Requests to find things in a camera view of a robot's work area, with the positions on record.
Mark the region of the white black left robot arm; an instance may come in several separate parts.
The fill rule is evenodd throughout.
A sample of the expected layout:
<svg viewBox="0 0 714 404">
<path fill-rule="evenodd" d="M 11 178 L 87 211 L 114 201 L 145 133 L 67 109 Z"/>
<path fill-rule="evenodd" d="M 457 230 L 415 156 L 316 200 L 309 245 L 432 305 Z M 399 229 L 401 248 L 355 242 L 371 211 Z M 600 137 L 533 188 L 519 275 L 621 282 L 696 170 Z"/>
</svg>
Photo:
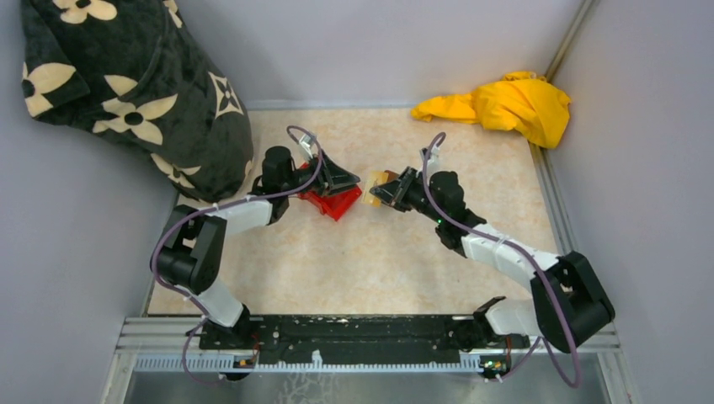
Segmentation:
<svg viewBox="0 0 714 404">
<path fill-rule="evenodd" d="M 203 210 L 187 205 L 173 210 L 152 253 L 150 270 L 160 285 L 191 300 L 208 322 L 218 326 L 222 341 L 242 348 L 250 342 L 253 327 L 248 308 L 218 277 L 226 237 L 274 224 L 294 194 L 313 192 L 330 198 L 357 189 L 359 182 L 323 151 L 297 167 L 288 148 L 270 147 L 261 175 L 243 199 Z"/>
</svg>

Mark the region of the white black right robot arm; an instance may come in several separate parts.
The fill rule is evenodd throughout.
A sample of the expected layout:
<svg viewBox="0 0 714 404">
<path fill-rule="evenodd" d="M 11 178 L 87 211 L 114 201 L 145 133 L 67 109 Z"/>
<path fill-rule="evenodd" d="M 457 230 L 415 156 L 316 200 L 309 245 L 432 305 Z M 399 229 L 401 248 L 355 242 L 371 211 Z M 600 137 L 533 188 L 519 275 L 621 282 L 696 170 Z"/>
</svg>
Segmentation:
<svg viewBox="0 0 714 404">
<path fill-rule="evenodd" d="M 440 171 L 425 179 L 407 167 L 370 194 L 394 210 L 425 215 L 445 247 L 530 292 L 528 300 L 494 298 L 477 310 L 474 335 L 481 345 L 495 347 L 508 334 L 522 334 L 571 353 L 615 319 L 615 308 L 582 253 L 544 252 L 498 231 L 466 206 L 456 173 Z"/>
</svg>

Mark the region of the red plastic bin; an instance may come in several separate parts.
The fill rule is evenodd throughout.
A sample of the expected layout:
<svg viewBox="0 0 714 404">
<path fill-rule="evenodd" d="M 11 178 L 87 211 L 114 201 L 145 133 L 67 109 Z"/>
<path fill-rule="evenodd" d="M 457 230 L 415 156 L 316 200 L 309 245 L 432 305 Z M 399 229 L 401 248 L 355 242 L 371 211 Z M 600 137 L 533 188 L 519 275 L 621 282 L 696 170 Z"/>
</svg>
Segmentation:
<svg viewBox="0 0 714 404">
<path fill-rule="evenodd" d="M 323 194 L 323 164 L 317 178 L 306 189 L 297 194 L 297 197 L 310 202 L 317 207 L 321 215 L 326 215 L 338 221 L 349 208 L 362 195 L 360 184 L 345 193 L 337 195 Z"/>
</svg>

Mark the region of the brown leather card holder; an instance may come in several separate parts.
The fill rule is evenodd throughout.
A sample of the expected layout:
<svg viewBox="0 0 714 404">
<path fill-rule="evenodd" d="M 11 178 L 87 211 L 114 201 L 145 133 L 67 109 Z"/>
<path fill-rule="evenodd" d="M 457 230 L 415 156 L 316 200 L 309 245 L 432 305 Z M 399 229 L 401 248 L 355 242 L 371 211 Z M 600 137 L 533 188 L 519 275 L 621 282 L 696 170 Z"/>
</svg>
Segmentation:
<svg viewBox="0 0 714 404">
<path fill-rule="evenodd" d="M 383 183 L 389 183 L 399 177 L 399 173 L 395 173 L 393 171 L 385 170 L 382 179 Z"/>
</svg>

